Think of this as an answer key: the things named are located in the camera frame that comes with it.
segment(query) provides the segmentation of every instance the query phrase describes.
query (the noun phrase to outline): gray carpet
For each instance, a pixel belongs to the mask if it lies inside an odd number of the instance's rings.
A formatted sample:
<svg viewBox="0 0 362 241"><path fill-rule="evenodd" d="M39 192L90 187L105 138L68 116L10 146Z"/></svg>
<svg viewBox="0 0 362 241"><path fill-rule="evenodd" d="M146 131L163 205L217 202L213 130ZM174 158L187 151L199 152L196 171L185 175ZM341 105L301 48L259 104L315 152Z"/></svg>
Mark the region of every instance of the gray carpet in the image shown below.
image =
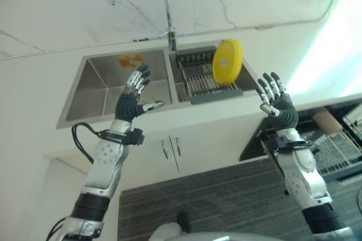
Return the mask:
<svg viewBox="0 0 362 241"><path fill-rule="evenodd" d="M362 236L357 208L359 183L328 184L346 224ZM306 241L311 232L271 162L226 167L123 191L118 240L144 241L163 223L188 213L192 232L236 231Z"/></svg>

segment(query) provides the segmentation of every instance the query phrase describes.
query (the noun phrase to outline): wire rack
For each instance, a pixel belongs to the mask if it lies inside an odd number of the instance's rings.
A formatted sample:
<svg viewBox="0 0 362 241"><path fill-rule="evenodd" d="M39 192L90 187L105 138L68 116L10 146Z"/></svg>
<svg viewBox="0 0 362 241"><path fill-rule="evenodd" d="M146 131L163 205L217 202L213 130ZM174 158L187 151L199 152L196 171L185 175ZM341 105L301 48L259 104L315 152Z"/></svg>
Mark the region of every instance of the wire rack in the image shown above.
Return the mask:
<svg viewBox="0 0 362 241"><path fill-rule="evenodd" d="M318 139L316 135L320 135L319 131L302 134L302 137L314 140L317 145L314 156L321 175L326 176L362 164L362 149L347 132L321 135Z"/></svg>
<svg viewBox="0 0 362 241"><path fill-rule="evenodd" d="M352 122L348 118L344 118L344 121L351 127L351 129L358 136L358 138L362 140L362 122Z"/></svg>
<svg viewBox="0 0 362 241"><path fill-rule="evenodd" d="M220 85L214 80L212 61L215 50L208 48L176 56L183 81L183 84L176 85L181 101L190 100L192 104L198 104L243 94L235 83Z"/></svg>

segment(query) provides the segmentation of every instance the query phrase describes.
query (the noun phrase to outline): black robotic glove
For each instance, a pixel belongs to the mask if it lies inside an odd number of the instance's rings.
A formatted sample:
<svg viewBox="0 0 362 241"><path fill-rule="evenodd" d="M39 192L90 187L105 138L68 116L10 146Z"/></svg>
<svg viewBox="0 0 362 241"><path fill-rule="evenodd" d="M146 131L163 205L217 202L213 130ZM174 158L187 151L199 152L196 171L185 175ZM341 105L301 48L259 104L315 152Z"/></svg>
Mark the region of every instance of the black robotic glove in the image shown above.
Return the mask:
<svg viewBox="0 0 362 241"><path fill-rule="evenodd" d="M284 83L274 72L271 73L271 77L266 73L263 77L270 86L258 79L265 91L264 93L259 88L256 89L262 101L260 109L268 114L270 124L276 132L295 128L298 124L298 113L289 94L286 93Z"/></svg>
<svg viewBox="0 0 362 241"><path fill-rule="evenodd" d="M126 82L126 86L119 97L115 108L115 119L132 122L135 117L141 114L160 108L165 103L155 101L148 104L138 105L141 92L149 84L148 76L150 72L147 65L143 65L135 70Z"/></svg>

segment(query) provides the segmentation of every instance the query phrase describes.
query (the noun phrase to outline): robotic arm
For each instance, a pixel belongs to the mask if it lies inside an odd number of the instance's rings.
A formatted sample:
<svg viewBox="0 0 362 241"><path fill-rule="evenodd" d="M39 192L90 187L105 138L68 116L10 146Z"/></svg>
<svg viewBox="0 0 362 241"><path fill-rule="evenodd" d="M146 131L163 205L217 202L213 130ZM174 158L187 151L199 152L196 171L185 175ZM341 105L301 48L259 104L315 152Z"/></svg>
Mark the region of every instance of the robotic arm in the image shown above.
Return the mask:
<svg viewBox="0 0 362 241"><path fill-rule="evenodd" d="M140 130L131 131L134 117L163 106L163 101L138 105L141 92L149 84L148 66L141 66L128 78L118 100L115 120L96 146L96 157L73 211L57 236L62 240L92 240L101 235L103 217L117 188L128 145L141 144Z"/></svg>
<svg viewBox="0 0 362 241"><path fill-rule="evenodd" d="M325 181L317 171L315 158L295 129L298 114L279 76L264 73L258 82L265 92L257 89L261 110L269 116L277 133L277 161L285 177L289 194L301 207L314 240L355 240L350 227L341 220L333 206Z"/></svg>

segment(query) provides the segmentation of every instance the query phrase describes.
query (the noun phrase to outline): white cabinet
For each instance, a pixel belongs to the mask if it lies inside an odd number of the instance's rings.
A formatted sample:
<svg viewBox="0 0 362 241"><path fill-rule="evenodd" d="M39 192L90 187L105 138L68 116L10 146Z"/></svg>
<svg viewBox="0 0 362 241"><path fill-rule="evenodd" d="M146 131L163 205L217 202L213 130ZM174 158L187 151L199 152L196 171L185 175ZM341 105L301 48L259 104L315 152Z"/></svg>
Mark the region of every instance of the white cabinet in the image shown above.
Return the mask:
<svg viewBox="0 0 362 241"><path fill-rule="evenodd" d="M223 119L170 132L180 175L236 165L262 116Z"/></svg>
<svg viewBox="0 0 362 241"><path fill-rule="evenodd" d="M121 188L236 165L263 117L263 114L256 114L147 133L143 145L130 146L122 169ZM81 153L60 159L85 172L91 166Z"/></svg>

